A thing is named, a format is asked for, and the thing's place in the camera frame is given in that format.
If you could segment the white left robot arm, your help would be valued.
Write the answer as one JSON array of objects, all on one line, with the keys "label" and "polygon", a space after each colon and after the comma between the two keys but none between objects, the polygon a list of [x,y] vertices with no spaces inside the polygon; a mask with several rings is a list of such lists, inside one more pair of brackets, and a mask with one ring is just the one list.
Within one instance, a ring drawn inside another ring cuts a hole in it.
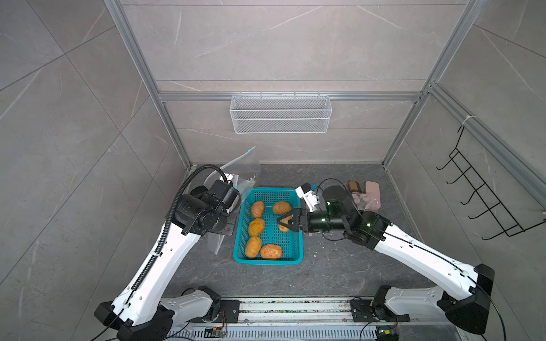
[{"label": "white left robot arm", "polygon": [[180,188],[152,251],[135,277],[113,301],[101,303],[95,318],[116,330],[118,340],[165,340],[171,329],[194,319],[215,321],[221,297],[202,286],[176,298],[164,298],[166,287],[189,251],[205,234],[233,232],[233,204],[240,193],[230,181],[191,193]]}]

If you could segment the clear zipper bag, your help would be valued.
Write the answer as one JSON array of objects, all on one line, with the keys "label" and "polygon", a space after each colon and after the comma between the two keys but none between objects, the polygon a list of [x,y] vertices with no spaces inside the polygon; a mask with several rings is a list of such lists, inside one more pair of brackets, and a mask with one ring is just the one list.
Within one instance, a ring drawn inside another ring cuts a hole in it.
[{"label": "clear zipper bag", "polygon": [[239,217],[239,210],[231,212],[227,216],[227,225],[225,228],[219,231],[219,233],[209,232],[207,236],[207,248],[208,251],[214,255],[219,253],[220,247],[223,244],[224,238],[232,236],[235,228],[237,227],[237,221]]},{"label": "clear zipper bag", "polygon": [[220,169],[228,180],[233,182],[234,188],[240,193],[236,203],[243,202],[257,182],[257,176],[261,173],[260,160],[255,152],[255,146],[248,149],[243,155],[229,161]]}]

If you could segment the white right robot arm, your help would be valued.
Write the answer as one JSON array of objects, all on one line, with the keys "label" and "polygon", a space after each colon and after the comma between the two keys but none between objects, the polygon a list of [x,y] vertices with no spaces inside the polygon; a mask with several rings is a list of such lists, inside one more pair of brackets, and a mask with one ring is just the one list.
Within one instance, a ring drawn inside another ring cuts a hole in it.
[{"label": "white right robot arm", "polygon": [[304,183],[296,189],[307,208],[285,210],[277,224],[293,232],[339,230],[344,239],[389,256],[434,283],[430,288],[381,286],[368,311],[372,322],[407,322],[412,315],[445,317],[457,328],[484,336],[489,312],[500,310],[491,297],[495,271],[456,261],[427,246],[374,211],[361,210],[340,180],[322,190]]}]

